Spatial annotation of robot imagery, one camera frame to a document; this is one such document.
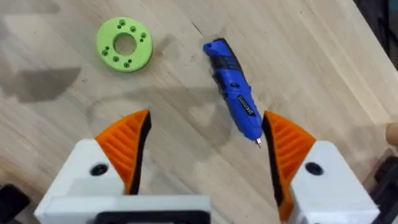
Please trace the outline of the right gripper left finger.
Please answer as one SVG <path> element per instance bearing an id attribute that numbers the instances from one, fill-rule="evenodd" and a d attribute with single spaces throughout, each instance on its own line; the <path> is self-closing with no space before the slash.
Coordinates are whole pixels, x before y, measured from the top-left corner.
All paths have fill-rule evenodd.
<path id="1" fill-rule="evenodd" d="M 139 192 L 149 110 L 115 122 L 94 139 L 77 142 L 35 209 L 37 219 L 93 219 L 122 211 Z"/>

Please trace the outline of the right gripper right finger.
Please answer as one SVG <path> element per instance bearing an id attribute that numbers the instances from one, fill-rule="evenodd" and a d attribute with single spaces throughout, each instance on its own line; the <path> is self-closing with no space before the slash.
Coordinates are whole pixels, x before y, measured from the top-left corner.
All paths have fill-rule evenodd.
<path id="1" fill-rule="evenodd" d="M 330 141 L 265 111 L 274 198 L 281 223 L 372 223 L 379 209 Z"/>

